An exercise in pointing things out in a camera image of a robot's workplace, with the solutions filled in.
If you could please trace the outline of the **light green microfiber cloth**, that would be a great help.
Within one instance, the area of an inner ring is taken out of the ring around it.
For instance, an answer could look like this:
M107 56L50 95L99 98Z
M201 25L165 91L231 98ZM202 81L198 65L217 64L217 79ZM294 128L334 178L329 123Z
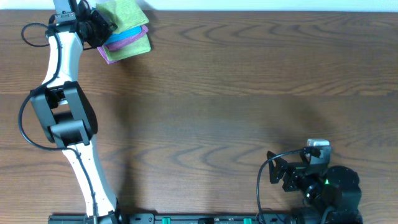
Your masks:
M145 25L149 22L135 0L111 0L96 3L95 8L117 25L114 34Z

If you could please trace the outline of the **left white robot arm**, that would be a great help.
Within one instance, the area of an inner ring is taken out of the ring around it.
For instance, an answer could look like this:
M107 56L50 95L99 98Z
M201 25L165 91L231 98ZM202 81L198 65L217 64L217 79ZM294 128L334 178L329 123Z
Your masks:
M31 103L43 132L68 159L86 204L84 215L52 215L49 223L128 223L109 186L96 148L98 122L93 107L78 83L80 56L101 47L117 26L86 1L54 1L55 14L46 25L50 46L45 80L31 90L19 110Z

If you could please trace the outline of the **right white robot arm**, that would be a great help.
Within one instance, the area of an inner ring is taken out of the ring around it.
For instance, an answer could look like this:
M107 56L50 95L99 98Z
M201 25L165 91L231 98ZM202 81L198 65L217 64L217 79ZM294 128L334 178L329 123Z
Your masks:
M362 223L359 175L345 166L329 166L331 146L305 146L267 153L269 181L283 181L285 192L300 191L302 208L292 210L284 223Z

